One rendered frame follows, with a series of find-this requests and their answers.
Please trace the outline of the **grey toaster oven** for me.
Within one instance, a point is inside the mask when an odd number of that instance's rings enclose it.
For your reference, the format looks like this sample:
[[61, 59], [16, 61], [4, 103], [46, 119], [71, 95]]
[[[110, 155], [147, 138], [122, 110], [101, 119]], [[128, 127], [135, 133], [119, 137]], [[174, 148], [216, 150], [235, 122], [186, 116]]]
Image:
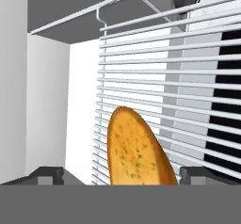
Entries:
[[[84, 78], [77, 70], [100, 56], [99, 22], [78, 13], [104, 1], [0, 0], [0, 184], [40, 167], [67, 169], [68, 107]], [[104, 16], [130, 21], [173, 1], [122, 0]]]

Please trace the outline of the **golden herbed baguette bread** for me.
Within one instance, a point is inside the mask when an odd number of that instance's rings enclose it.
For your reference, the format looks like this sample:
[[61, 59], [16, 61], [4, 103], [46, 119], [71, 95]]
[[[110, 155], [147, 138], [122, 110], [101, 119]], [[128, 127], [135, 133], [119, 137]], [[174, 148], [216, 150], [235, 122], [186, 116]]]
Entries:
[[146, 121], [120, 106], [107, 128], [107, 163], [112, 185], [177, 185], [174, 170]]

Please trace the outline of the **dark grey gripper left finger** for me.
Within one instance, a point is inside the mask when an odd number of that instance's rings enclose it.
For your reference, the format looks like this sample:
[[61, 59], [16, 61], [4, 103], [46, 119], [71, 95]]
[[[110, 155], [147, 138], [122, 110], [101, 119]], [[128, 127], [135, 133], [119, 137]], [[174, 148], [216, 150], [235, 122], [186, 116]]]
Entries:
[[4, 183], [4, 185], [84, 185], [64, 167], [40, 167], [27, 176]]

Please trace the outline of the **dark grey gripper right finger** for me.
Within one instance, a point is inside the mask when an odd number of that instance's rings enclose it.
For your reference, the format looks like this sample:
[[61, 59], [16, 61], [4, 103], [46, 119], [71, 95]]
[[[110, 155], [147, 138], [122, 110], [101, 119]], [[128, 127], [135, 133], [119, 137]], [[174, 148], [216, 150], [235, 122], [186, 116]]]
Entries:
[[181, 167], [180, 176], [180, 185], [241, 185], [241, 181], [219, 177], [204, 167]]

